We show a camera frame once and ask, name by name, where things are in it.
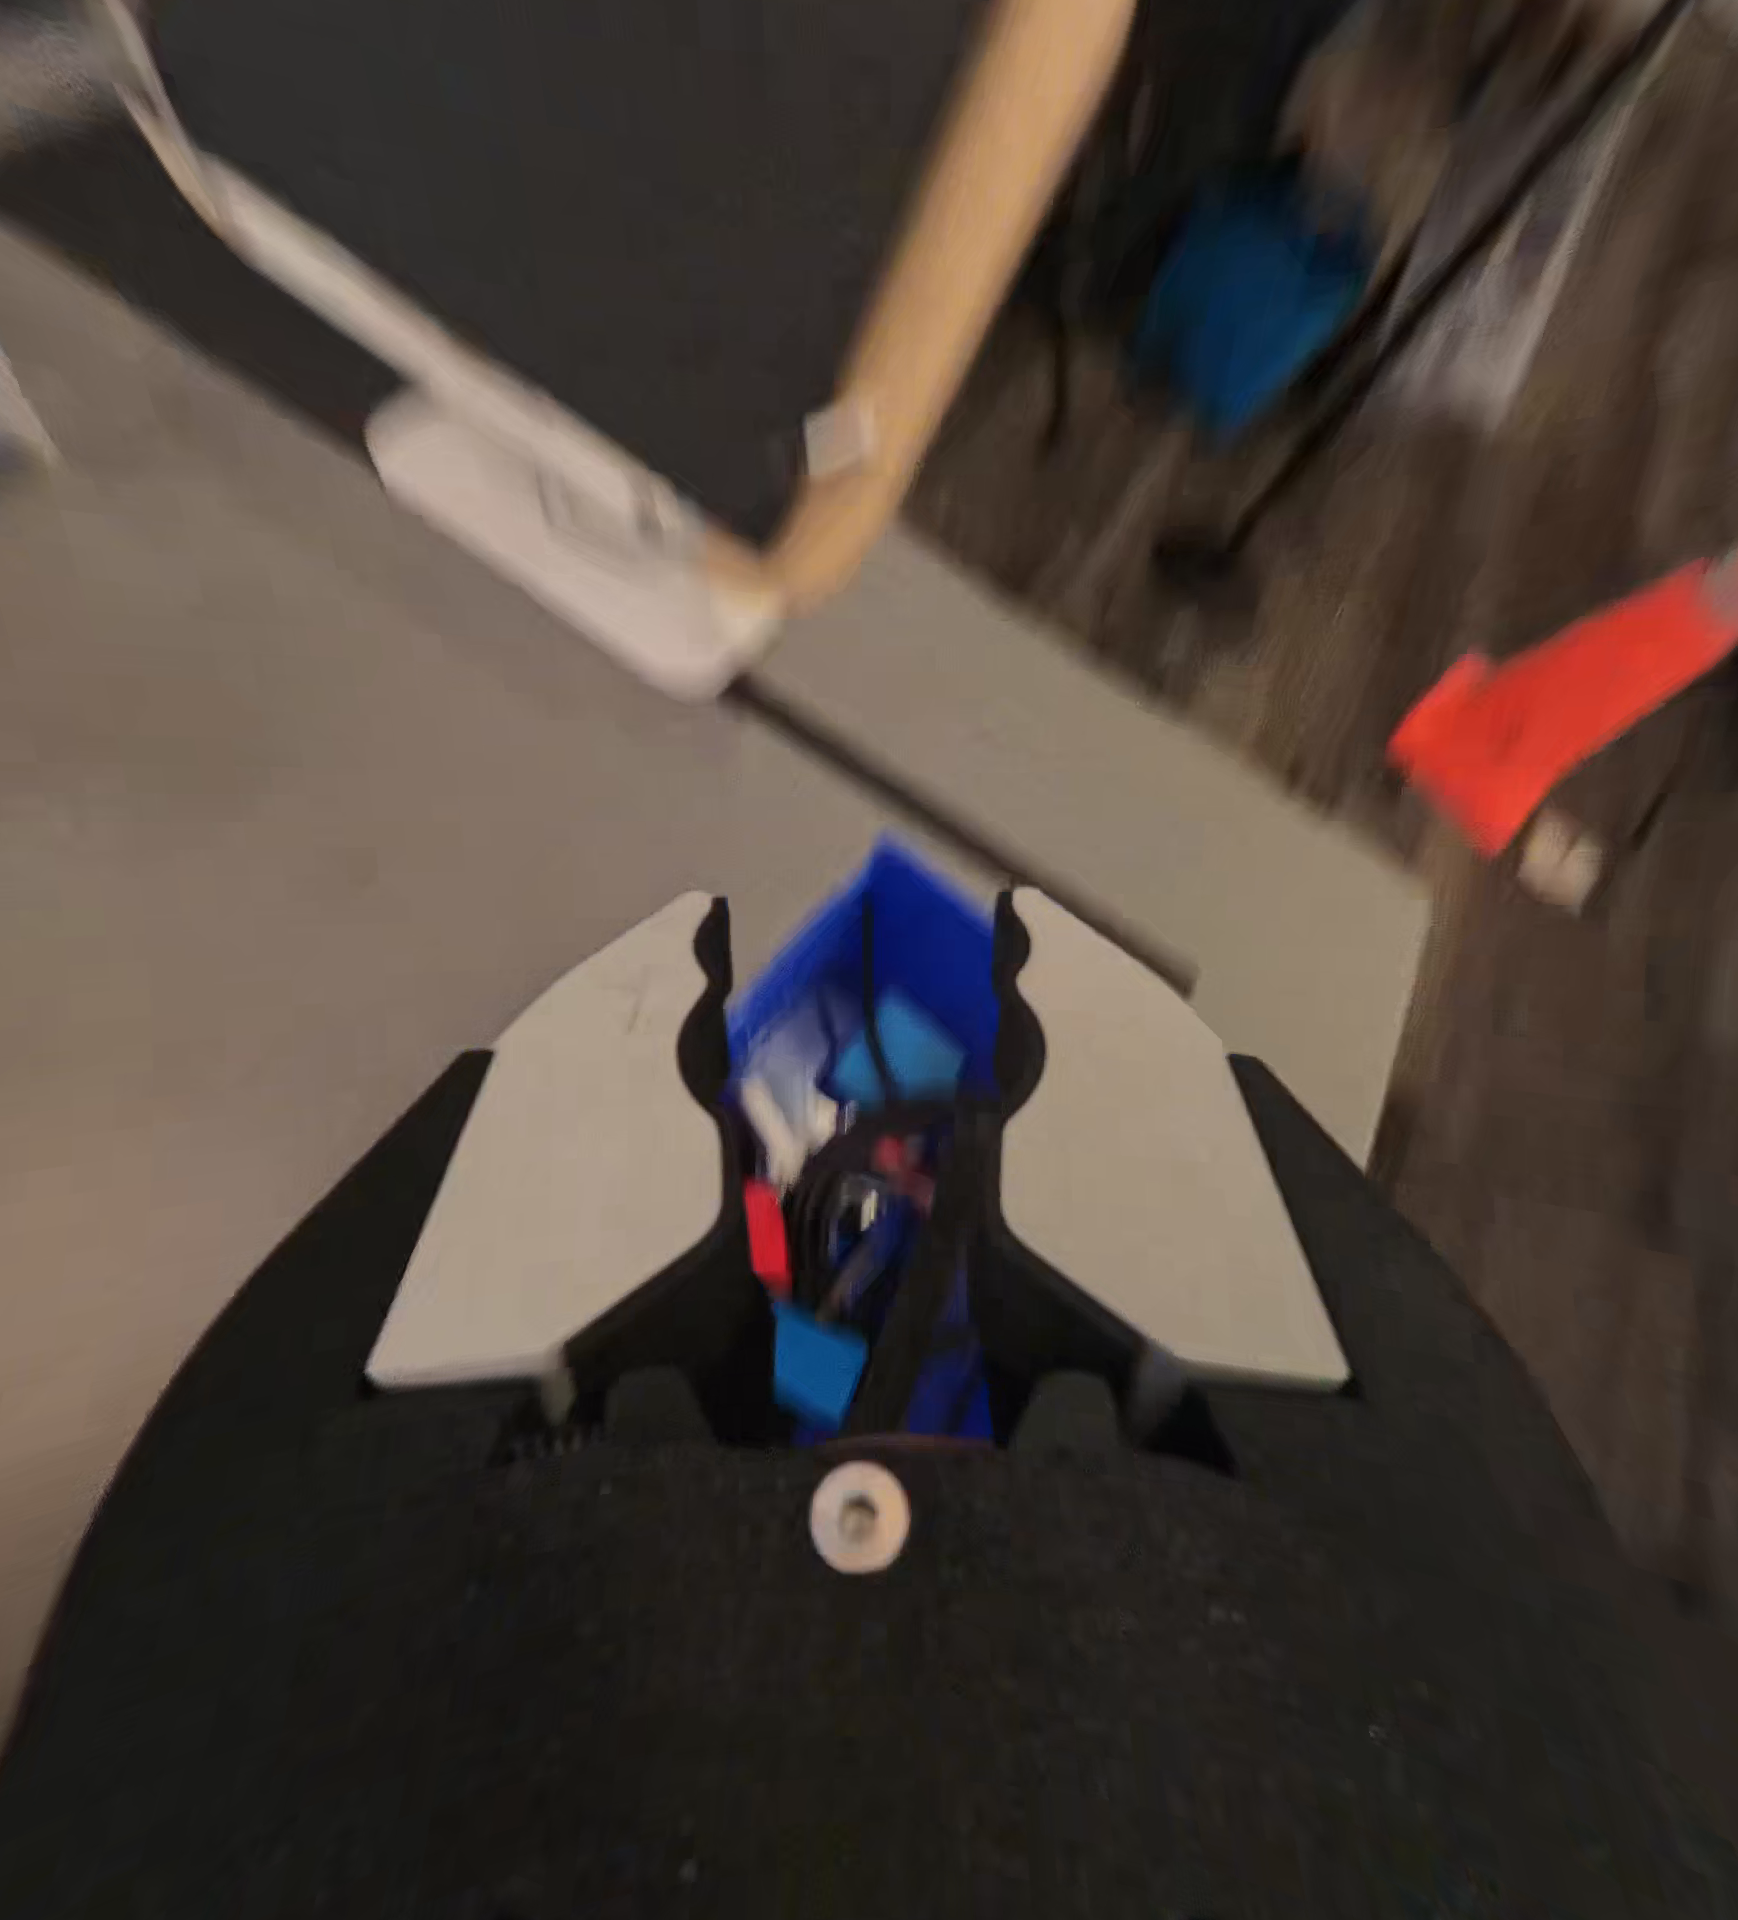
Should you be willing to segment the orange traffic cone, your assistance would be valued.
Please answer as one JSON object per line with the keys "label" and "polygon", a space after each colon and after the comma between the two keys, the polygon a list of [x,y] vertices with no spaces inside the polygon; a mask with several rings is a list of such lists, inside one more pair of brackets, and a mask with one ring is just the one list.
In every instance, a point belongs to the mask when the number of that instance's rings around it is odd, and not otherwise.
{"label": "orange traffic cone", "polygon": [[1738,544],[1510,659],[1466,653],[1408,709],[1384,761],[1481,857],[1550,794],[1738,655]]}

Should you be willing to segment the wood-framed black screen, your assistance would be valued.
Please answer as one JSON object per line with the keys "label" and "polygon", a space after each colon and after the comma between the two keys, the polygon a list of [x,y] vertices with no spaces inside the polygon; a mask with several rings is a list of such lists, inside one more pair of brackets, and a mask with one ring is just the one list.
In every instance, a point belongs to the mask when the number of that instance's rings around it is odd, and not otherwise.
{"label": "wood-framed black screen", "polygon": [[829,600],[898,514],[1103,107],[1132,5],[116,5],[204,222],[262,220]]}

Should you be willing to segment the blue rectangular block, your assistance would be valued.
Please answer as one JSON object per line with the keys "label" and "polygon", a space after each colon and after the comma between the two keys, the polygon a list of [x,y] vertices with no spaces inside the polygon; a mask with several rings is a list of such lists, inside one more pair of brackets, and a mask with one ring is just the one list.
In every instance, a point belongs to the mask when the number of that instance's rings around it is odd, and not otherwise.
{"label": "blue rectangular block", "polygon": [[802,1429],[842,1433],[873,1354],[854,1326],[773,1306],[771,1396]]}
{"label": "blue rectangular block", "polygon": [[852,1034],[829,1073],[830,1097],[868,1109],[886,1100],[951,1099],[962,1082],[968,1051],[927,1006],[900,987],[874,1002],[874,1032]]}

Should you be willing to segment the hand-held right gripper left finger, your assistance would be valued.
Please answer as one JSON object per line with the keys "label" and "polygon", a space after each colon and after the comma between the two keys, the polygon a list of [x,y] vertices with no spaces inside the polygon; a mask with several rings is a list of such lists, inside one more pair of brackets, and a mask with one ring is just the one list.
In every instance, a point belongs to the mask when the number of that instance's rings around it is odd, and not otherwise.
{"label": "hand-held right gripper left finger", "polygon": [[558,977],[498,1036],[367,1380],[525,1382],[557,1419],[677,1371],[756,1393],[769,1302],[725,1089],[728,901],[685,893]]}

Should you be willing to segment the blue plastic bin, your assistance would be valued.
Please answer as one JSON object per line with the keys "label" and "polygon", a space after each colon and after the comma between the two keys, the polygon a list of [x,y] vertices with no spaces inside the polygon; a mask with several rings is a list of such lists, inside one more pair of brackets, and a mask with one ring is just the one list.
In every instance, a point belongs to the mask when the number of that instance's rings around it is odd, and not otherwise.
{"label": "blue plastic bin", "polygon": [[[874,1351],[905,1280],[936,1188],[951,1109],[999,1100],[1000,1002],[992,978],[994,911],[903,844],[883,841],[856,877],[825,901],[726,1008],[723,1105],[745,1135],[745,1183],[782,1196],[795,1288],[791,1304],[858,1330]],[[830,1071],[858,1030],[877,1030],[877,1002],[900,989],[967,1051],[951,1099],[847,1107]],[[838,1107],[838,1130],[802,1160],[771,1160],[738,1107],[745,1077],[782,1097],[813,1082]],[[801,1449],[837,1443],[775,1407]],[[968,1267],[953,1286],[898,1434],[984,1445],[994,1434]]]}

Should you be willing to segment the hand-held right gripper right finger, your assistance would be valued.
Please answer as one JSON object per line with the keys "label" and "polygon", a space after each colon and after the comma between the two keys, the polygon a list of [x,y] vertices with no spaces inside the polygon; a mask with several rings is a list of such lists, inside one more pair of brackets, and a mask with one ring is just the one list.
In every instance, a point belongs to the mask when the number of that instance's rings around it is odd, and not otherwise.
{"label": "hand-held right gripper right finger", "polygon": [[1188,994],[1034,886],[996,901],[994,993],[978,1332],[999,1380],[1026,1399],[1094,1379],[1138,1434],[1217,1388],[1351,1388],[1237,1068]]}

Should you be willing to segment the grey desk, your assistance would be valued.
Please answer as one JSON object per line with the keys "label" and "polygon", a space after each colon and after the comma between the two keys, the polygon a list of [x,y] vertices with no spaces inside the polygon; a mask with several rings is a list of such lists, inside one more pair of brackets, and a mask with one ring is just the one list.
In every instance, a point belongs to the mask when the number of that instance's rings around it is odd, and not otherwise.
{"label": "grey desk", "polygon": [[0,225],[67,460],[0,500],[0,1916],[1187,1916],[1135,1467],[805,1462],[371,1393],[446,1151],[661,737]]}
{"label": "grey desk", "polygon": [[935,834],[1187,985],[1370,1167],[1431,928],[1423,880],[900,529],[745,702]]}

